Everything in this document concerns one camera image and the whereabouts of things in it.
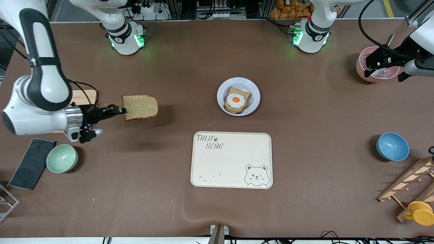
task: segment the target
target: table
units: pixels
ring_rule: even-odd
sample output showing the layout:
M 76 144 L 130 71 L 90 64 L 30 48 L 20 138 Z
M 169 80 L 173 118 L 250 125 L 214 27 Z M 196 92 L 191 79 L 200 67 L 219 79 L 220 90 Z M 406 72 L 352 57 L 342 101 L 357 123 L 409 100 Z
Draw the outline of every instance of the table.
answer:
M 404 20 L 366 20 L 366 32 L 397 46 L 413 29 Z M 52 24 L 63 71 L 100 90 L 100 104 L 122 95 L 153 95 L 159 114 L 147 121 L 123 116 L 100 122 L 105 135 L 74 143 L 80 161 L 69 174 L 43 173 L 34 191 L 11 189 L 21 203 L 0 237 L 196 236 L 210 224 L 239 237 L 414 237 L 432 234 L 399 223 L 393 201 L 375 199 L 433 145 L 433 80 L 413 77 L 367 84 L 355 61 L 372 46 L 356 20 L 337 20 L 315 54 L 291 48 L 266 21 L 155 23 L 145 50 L 121 56 L 97 23 Z M 14 54 L 0 89 L 0 107 L 13 82 L 29 74 Z M 241 76 L 261 90 L 258 110 L 245 118 L 223 112 L 219 85 Z M 197 131 L 265 132 L 273 142 L 274 184 L 269 190 L 198 188 L 190 183 Z M 384 162 L 378 135 L 404 136 L 411 153 Z M 9 180 L 31 136 L 0 126 L 0 175 Z M 35 138 L 69 143 L 62 135 Z M 412 201 L 431 183 L 397 193 Z

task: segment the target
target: toast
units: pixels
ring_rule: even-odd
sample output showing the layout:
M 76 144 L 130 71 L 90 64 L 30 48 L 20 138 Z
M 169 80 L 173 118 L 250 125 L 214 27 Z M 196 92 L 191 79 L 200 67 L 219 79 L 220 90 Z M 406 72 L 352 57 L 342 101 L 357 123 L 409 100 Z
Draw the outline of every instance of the toast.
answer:
M 234 108 L 232 106 L 229 105 L 229 103 L 227 102 L 227 97 L 231 94 L 238 94 L 244 97 L 245 103 L 242 107 L 240 108 Z M 251 97 L 252 94 L 239 90 L 237 88 L 234 87 L 230 87 L 229 88 L 229 92 L 227 93 L 227 96 L 224 99 L 224 109 L 226 109 L 227 111 L 231 112 L 231 113 L 235 113 L 235 114 L 239 114 L 242 113 L 246 108 L 247 108 L 247 104 L 249 102 L 249 99 Z
M 122 102 L 124 108 L 127 109 L 125 122 L 136 119 L 151 119 L 157 116 L 158 103 L 153 96 L 122 96 Z

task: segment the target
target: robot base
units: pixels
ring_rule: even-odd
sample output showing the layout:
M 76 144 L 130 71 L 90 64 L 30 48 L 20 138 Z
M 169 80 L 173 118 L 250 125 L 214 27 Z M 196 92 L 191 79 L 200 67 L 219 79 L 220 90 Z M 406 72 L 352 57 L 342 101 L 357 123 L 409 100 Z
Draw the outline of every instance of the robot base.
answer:
M 139 49 L 145 49 L 146 36 L 148 34 L 147 28 L 142 25 L 139 25 L 134 21 L 128 21 L 128 23 L 131 24 L 132 31 L 123 43 L 117 43 L 116 40 L 112 40 L 109 36 L 113 49 L 122 55 L 131 55 Z
M 323 40 L 314 41 L 312 37 L 306 34 L 307 19 L 291 25 L 289 28 L 289 43 L 291 46 L 296 46 L 305 53 L 316 53 L 327 42 L 327 34 Z

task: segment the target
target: black mat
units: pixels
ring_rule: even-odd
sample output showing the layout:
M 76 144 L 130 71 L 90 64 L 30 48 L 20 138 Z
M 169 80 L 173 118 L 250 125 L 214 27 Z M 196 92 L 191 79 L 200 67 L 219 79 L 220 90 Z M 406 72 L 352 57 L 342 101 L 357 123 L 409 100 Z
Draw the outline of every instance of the black mat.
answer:
M 33 138 L 8 185 L 33 190 L 45 169 L 47 156 L 55 145 L 54 141 Z

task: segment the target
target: green bowl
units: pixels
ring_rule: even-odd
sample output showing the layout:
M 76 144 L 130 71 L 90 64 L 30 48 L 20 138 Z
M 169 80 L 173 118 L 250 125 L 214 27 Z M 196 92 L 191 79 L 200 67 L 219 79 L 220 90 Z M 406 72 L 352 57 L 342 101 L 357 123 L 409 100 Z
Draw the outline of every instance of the green bowl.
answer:
M 47 156 L 47 168 L 53 173 L 71 170 L 79 160 L 77 151 L 70 145 L 63 144 L 53 148 Z

